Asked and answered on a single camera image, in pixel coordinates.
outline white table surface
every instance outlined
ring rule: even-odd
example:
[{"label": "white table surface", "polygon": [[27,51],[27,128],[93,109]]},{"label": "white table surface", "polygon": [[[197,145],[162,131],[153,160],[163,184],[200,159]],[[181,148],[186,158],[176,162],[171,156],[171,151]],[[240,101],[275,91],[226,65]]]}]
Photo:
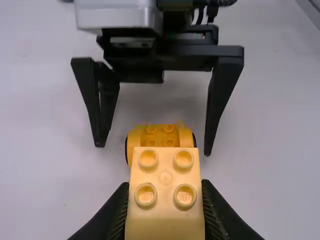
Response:
[{"label": "white table surface", "polygon": [[[239,0],[216,24],[220,44],[245,47],[245,67],[202,177],[266,240],[318,239],[320,31],[293,0]],[[209,73],[122,84],[98,149],[70,59],[102,51],[76,30],[73,5],[2,1],[0,30],[1,240],[75,233],[129,179],[124,143],[138,123],[183,120],[203,152]]]}]

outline black plastic frame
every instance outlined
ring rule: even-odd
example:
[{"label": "black plastic frame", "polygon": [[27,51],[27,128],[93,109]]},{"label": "black plastic frame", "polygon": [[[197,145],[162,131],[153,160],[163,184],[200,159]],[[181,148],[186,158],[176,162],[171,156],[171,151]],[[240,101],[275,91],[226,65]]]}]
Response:
[{"label": "black plastic frame", "polygon": [[204,39],[156,39],[152,48],[116,48],[105,31],[97,38],[104,59],[73,58],[71,66],[86,105],[94,144],[104,147],[111,129],[120,82],[163,83],[165,70],[212,72],[208,86],[204,154],[210,156],[220,118],[244,68],[244,48],[218,45],[214,25],[186,26],[178,33],[203,33]]}]

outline yellow lego duplo brick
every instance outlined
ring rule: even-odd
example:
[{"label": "yellow lego duplo brick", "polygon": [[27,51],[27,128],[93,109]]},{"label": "yellow lego duplo brick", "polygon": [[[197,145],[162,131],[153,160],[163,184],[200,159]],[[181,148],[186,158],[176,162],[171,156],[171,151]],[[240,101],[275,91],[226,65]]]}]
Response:
[{"label": "yellow lego duplo brick", "polygon": [[144,124],[128,133],[127,160],[131,167],[135,147],[193,148],[192,131],[183,124]]},{"label": "yellow lego duplo brick", "polygon": [[135,147],[125,240],[204,240],[199,151]]}]

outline black wheel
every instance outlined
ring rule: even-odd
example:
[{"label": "black wheel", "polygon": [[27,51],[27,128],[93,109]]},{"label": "black wheel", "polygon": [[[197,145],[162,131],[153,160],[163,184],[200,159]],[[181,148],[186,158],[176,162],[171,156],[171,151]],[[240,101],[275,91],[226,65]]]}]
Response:
[{"label": "black wheel", "polygon": [[125,154],[126,164],[128,164],[128,150],[127,150],[127,147],[128,147],[128,136],[126,136],[125,142],[124,142],[124,154]]},{"label": "black wheel", "polygon": [[197,141],[196,141],[196,136],[194,133],[192,133],[192,138],[193,138],[193,147],[196,148],[197,147]]}]

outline lego stud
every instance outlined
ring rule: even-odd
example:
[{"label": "lego stud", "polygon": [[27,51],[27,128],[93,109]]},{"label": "lego stud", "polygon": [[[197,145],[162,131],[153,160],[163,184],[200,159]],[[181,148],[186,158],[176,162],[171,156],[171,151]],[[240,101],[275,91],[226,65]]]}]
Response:
[{"label": "lego stud", "polygon": [[141,153],[138,163],[140,168],[145,171],[153,170],[159,163],[158,154],[153,149],[146,149]]},{"label": "lego stud", "polygon": [[150,183],[142,183],[134,191],[134,200],[142,209],[151,209],[155,206],[158,199],[158,193],[155,186]]},{"label": "lego stud", "polygon": [[149,126],[147,126],[146,127],[146,132],[148,133],[148,134],[154,134],[156,131],[157,131],[157,128],[155,128],[154,126],[152,126],[152,125],[149,125]]},{"label": "lego stud", "polygon": [[147,147],[155,147],[156,146],[156,142],[153,141],[153,140],[148,140],[148,141],[146,141],[145,145]]},{"label": "lego stud", "polygon": [[174,205],[182,210],[187,211],[191,209],[197,200],[197,192],[190,184],[180,184],[173,193]]},{"label": "lego stud", "polygon": [[166,147],[173,147],[173,146],[175,145],[175,141],[174,141],[173,139],[171,139],[171,138],[166,139],[166,140],[164,141],[164,145],[165,145]]},{"label": "lego stud", "polygon": [[166,126],[164,126],[163,130],[166,133],[171,133],[173,130],[175,129],[175,125],[172,124],[167,124]]},{"label": "lego stud", "polygon": [[173,157],[173,166],[176,170],[186,172],[192,168],[194,161],[193,154],[186,149],[182,149],[175,153]]}]

